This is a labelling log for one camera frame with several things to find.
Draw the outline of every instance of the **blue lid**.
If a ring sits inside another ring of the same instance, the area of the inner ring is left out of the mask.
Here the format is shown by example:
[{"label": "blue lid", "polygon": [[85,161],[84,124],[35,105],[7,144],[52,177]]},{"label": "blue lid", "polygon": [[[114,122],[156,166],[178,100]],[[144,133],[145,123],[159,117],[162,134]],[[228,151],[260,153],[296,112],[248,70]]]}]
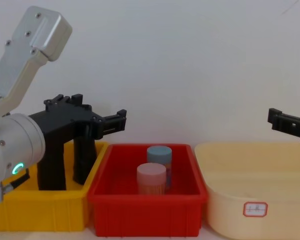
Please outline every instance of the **blue lid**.
[{"label": "blue lid", "polygon": [[170,164],[172,160],[172,149],[168,146],[151,146],[146,151],[148,163]]}]

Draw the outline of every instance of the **pink lid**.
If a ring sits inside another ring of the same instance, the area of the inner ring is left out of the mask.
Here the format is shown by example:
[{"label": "pink lid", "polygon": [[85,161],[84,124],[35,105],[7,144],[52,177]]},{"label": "pink lid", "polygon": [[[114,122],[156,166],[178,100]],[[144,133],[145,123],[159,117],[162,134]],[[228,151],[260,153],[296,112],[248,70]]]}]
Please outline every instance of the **pink lid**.
[{"label": "pink lid", "polygon": [[159,163],[144,163],[136,169],[136,179],[138,184],[157,186],[166,183],[166,167]]}]

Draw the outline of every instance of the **pink cup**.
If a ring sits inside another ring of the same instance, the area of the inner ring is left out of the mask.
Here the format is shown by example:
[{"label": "pink cup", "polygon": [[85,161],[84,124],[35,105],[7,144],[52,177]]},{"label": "pink cup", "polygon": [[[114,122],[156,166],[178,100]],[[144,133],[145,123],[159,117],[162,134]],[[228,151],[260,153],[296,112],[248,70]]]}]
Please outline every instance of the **pink cup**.
[{"label": "pink cup", "polygon": [[137,167],[136,178],[139,194],[163,195],[165,194],[167,169],[159,163],[144,163]]}]

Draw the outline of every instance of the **plastic container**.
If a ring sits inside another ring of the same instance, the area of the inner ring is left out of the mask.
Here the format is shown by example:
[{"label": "plastic container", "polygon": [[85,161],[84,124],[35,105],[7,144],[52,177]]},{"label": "plastic container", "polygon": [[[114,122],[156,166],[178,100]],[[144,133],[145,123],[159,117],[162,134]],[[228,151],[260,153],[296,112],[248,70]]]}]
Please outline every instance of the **plastic container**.
[{"label": "plastic container", "polygon": [[[85,229],[89,222],[91,206],[87,192],[95,176],[108,144],[98,142],[98,157],[85,181],[79,185],[73,181],[74,146],[64,145],[66,191],[39,191],[37,166],[29,169],[30,179],[4,196],[0,204],[0,232],[76,232]],[[4,181],[5,184],[23,175],[25,171]]]},{"label": "plastic container", "polygon": [[97,236],[198,236],[207,195],[190,146],[167,145],[174,153],[170,191],[140,195],[136,169],[147,162],[150,146],[115,144],[107,149],[88,193]]},{"label": "plastic container", "polygon": [[240,240],[300,240],[300,143],[208,143],[195,148],[207,222]]},{"label": "plastic container", "polygon": [[166,190],[171,188],[171,161],[172,150],[167,146],[151,146],[146,150],[146,159],[148,163],[162,164],[166,168]]},{"label": "plastic container", "polygon": [[139,194],[165,194],[167,169],[159,163],[144,163],[136,169],[136,180]]}]

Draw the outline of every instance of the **yellow bin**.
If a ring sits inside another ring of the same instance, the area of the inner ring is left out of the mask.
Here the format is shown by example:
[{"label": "yellow bin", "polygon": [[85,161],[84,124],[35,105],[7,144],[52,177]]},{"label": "yellow bin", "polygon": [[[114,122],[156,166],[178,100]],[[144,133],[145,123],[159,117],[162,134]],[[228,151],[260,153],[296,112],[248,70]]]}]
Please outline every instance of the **yellow bin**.
[{"label": "yellow bin", "polygon": [[208,143],[195,148],[207,222],[240,240],[300,240],[300,143]]},{"label": "yellow bin", "polygon": [[[105,154],[108,144],[96,144],[97,159],[85,181],[79,185],[72,180],[74,166],[74,145],[64,145],[64,167],[66,191],[39,191],[37,166],[29,169],[30,179],[4,196],[0,203],[0,232],[76,232],[85,229],[89,222],[91,208],[87,192]],[[4,184],[23,175],[19,173]]]}]

